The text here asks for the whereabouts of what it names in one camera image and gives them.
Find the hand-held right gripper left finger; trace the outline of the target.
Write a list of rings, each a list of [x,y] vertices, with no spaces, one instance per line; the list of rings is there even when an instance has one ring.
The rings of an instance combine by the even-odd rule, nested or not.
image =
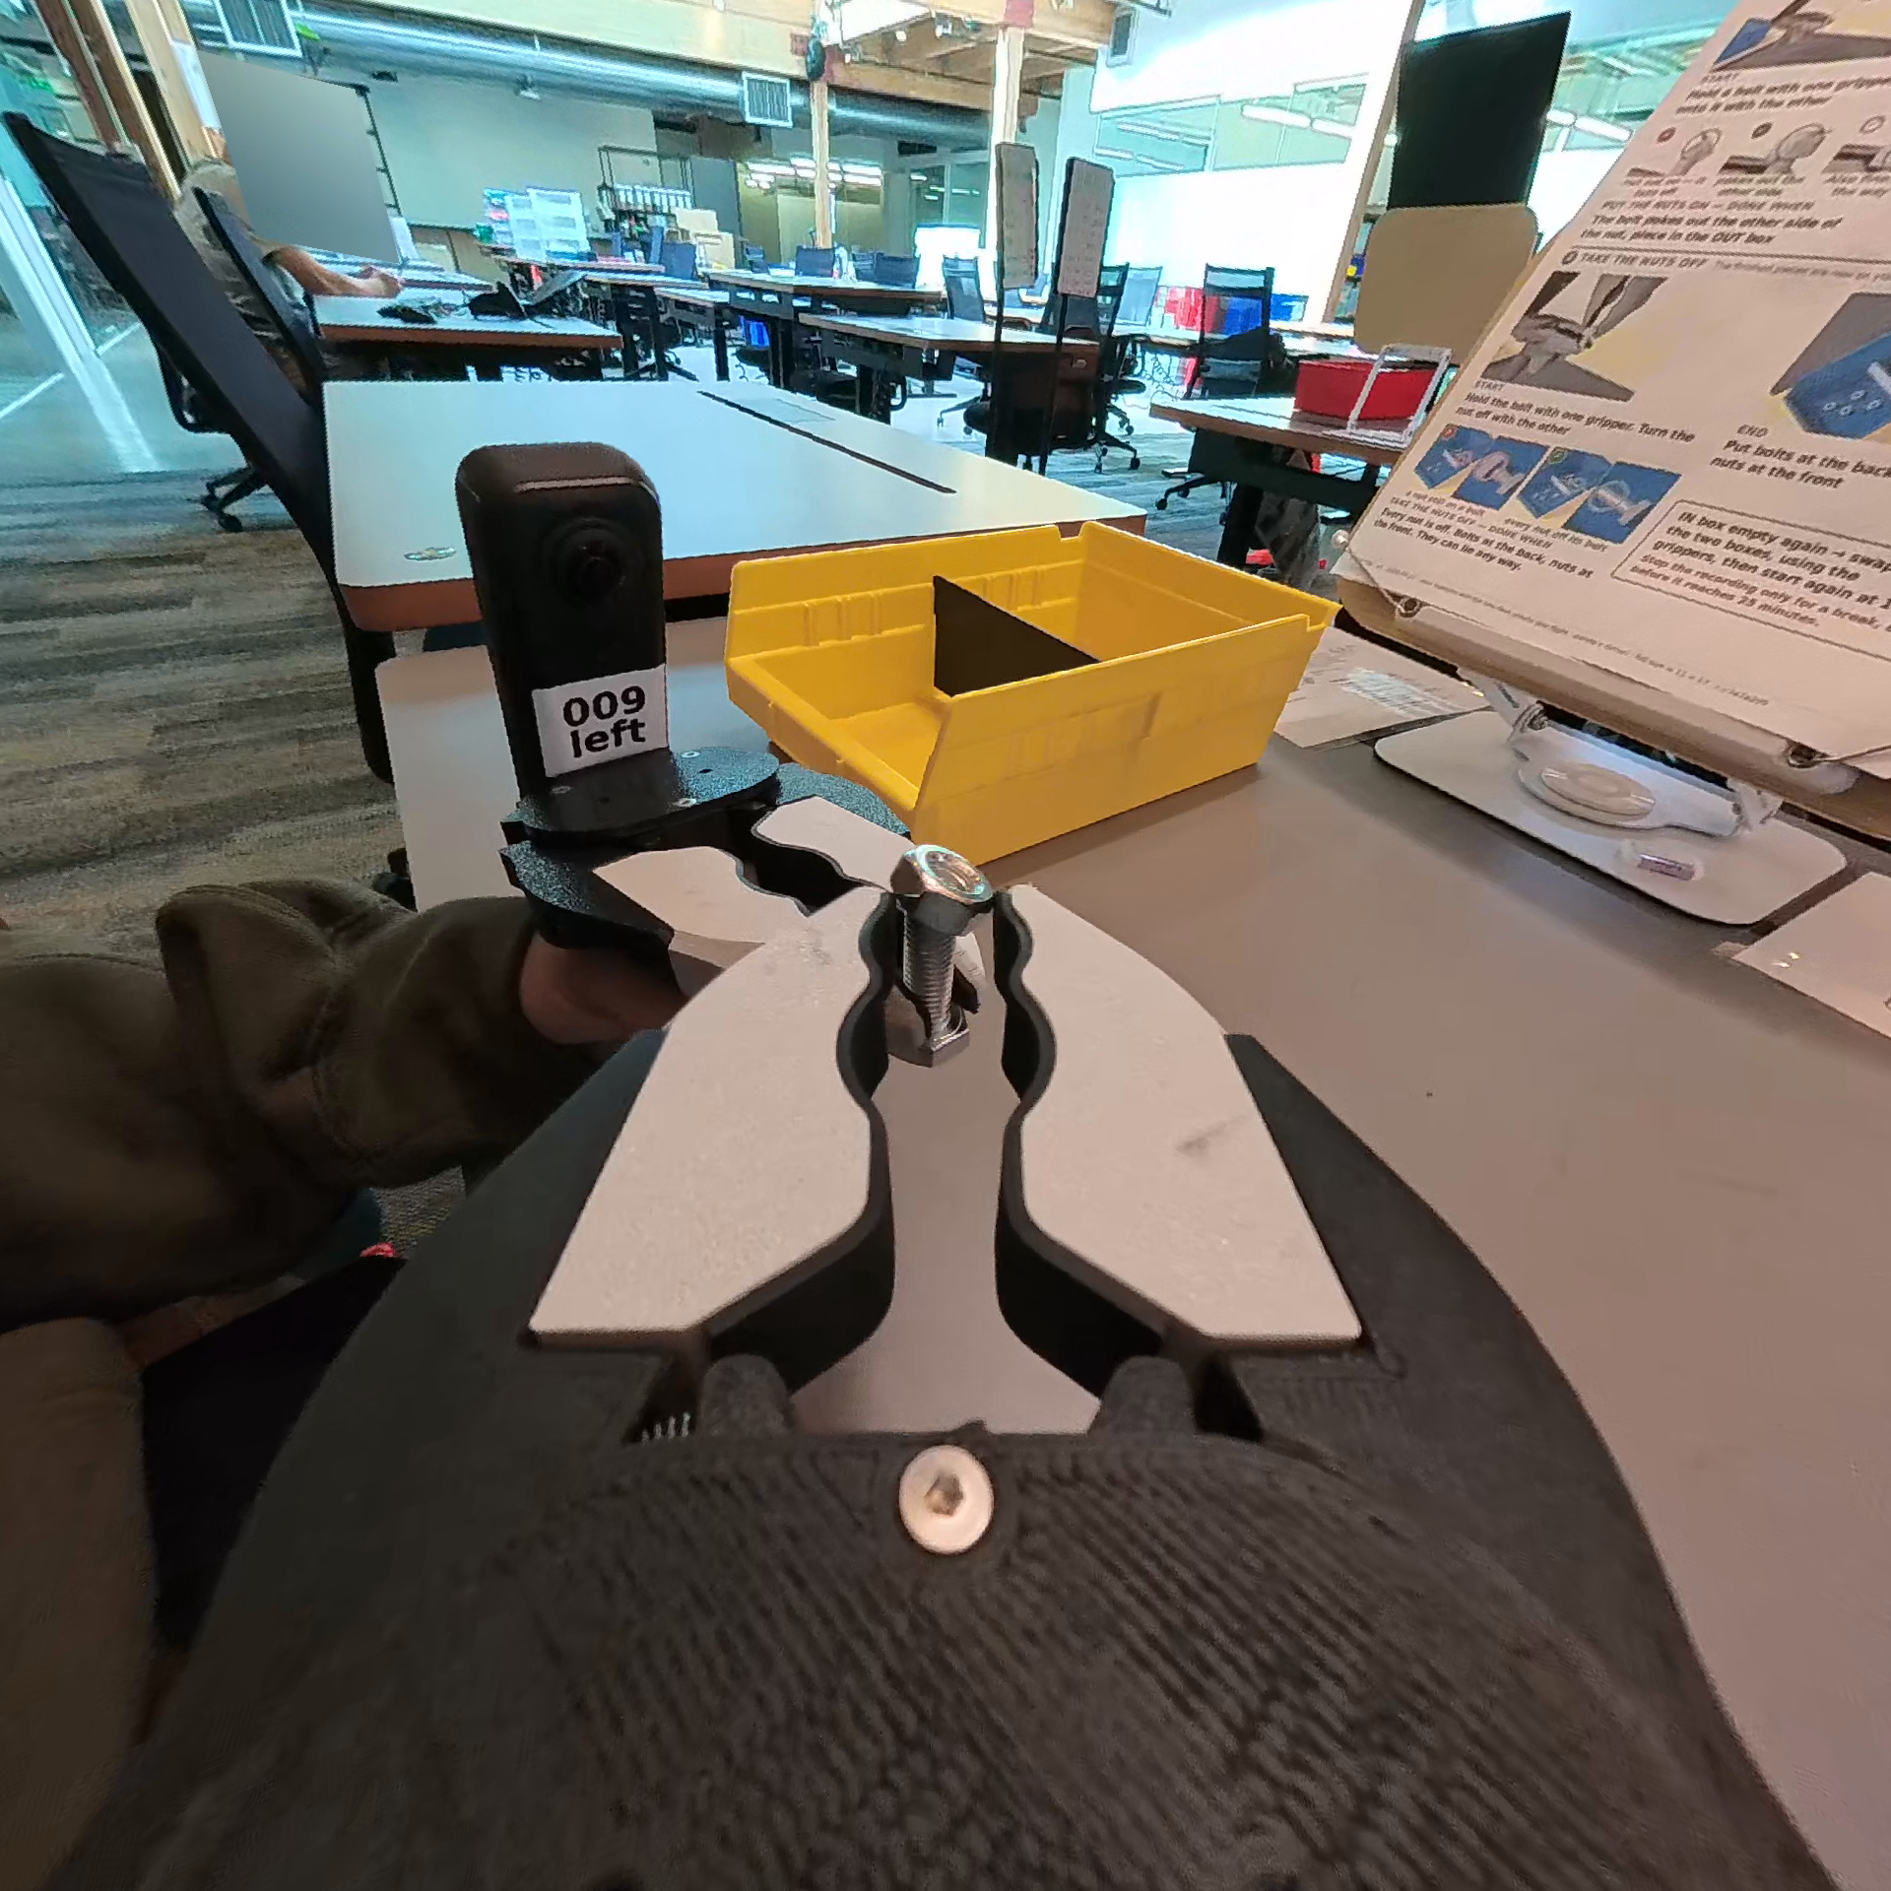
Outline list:
[[[854,890],[685,1007],[535,1301],[539,1347],[658,1355],[689,1384],[747,1355],[803,1389],[880,1328],[891,918]]]

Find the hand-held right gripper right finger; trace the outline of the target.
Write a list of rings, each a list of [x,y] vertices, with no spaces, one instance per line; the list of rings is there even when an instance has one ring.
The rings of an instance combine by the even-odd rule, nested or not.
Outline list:
[[[1361,1318],[1232,1039],[1167,970],[1037,888],[992,912],[1001,1069],[999,1310],[1093,1396],[1163,1358],[1358,1347]]]

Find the silver hex bolt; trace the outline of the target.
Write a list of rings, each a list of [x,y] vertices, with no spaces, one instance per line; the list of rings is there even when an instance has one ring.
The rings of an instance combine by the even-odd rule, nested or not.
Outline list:
[[[942,842],[916,842],[895,863],[889,895],[902,921],[901,989],[927,1034],[967,1019],[975,999],[960,994],[956,951],[994,904],[984,869]]]

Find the person's left forearm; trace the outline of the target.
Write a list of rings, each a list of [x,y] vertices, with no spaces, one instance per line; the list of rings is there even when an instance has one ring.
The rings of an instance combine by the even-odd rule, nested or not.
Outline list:
[[[4,935],[2,1320],[289,1275],[363,1191],[505,1158],[590,1074],[517,997],[516,898],[194,888],[155,961]]]

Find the wooden office desk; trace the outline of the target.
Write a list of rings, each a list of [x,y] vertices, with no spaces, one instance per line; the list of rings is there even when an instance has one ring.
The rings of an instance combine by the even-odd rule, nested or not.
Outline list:
[[[613,326],[554,315],[476,315],[465,297],[316,297],[330,381],[501,383],[542,375],[602,381],[623,362]]]
[[[1350,431],[1286,397],[1152,399],[1150,420],[1190,438],[1186,480],[1253,489],[1359,516],[1410,451],[1385,431]]]

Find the person's left hand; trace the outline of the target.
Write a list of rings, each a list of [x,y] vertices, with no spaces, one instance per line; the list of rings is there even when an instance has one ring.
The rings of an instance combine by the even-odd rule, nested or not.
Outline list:
[[[561,949],[539,935],[519,959],[516,990],[542,1041],[590,1057],[668,1028],[686,1003],[668,966],[652,968],[620,951]]]

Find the black bin divider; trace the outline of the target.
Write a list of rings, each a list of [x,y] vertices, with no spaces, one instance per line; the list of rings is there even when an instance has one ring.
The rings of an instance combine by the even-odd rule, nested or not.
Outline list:
[[[947,699],[1090,670],[1097,658],[1053,637],[979,593],[931,580],[931,682]]]

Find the white paper sheet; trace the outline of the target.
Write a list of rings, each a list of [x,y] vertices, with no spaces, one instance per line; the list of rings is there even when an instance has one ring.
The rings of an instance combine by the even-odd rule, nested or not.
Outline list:
[[[1733,961],[1888,1039],[1888,879],[1858,877]]]
[[[1484,708],[1482,691],[1462,677],[1333,627],[1322,636],[1275,735],[1307,749]]]

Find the person's dark pants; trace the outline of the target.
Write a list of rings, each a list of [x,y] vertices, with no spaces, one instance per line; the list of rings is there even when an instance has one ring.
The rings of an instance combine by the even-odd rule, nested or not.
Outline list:
[[[405,1259],[387,1245],[139,1372],[152,1625],[184,1651],[303,1407]]]

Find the white board stand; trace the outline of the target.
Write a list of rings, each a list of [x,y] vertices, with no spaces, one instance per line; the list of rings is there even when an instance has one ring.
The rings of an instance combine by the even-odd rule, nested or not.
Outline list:
[[[1618,888],[1722,927],[1753,927],[1843,871],[1843,854],[1786,823],[1773,795],[1699,780],[1607,731],[1557,722],[1507,685],[1482,688],[1484,710],[1382,736],[1378,762]],[[1625,844],[1691,855],[1699,879],[1625,869]]]

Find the black office chair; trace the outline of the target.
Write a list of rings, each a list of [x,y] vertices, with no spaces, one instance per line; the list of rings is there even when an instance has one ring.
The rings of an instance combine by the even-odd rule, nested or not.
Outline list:
[[[159,356],[209,401],[284,505],[339,600],[319,405],[249,331],[137,159],[71,147],[13,110],[4,127]]]

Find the clear acrylic stand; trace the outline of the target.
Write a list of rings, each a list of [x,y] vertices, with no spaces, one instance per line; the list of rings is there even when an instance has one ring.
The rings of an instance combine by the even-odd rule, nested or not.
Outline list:
[[[1404,435],[1424,420],[1454,369],[1448,347],[1388,344],[1364,367],[1353,405],[1350,433]]]

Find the beige cardboard panel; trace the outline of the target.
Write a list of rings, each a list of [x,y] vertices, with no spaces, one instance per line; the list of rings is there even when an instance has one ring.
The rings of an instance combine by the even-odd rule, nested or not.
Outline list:
[[[1465,365],[1537,250],[1528,205],[1406,205],[1378,216],[1361,252],[1356,344],[1444,347]]]

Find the printed instruction board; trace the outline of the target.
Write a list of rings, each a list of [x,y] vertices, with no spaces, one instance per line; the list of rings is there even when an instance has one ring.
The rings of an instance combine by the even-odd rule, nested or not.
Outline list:
[[[1382,598],[1886,780],[1888,4],[1746,4],[1350,540]]]

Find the black board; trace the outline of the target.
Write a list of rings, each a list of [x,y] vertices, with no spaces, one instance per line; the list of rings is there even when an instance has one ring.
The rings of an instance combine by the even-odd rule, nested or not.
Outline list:
[[[1410,46],[1387,209],[1525,205],[1566,38],[1562,11]]]

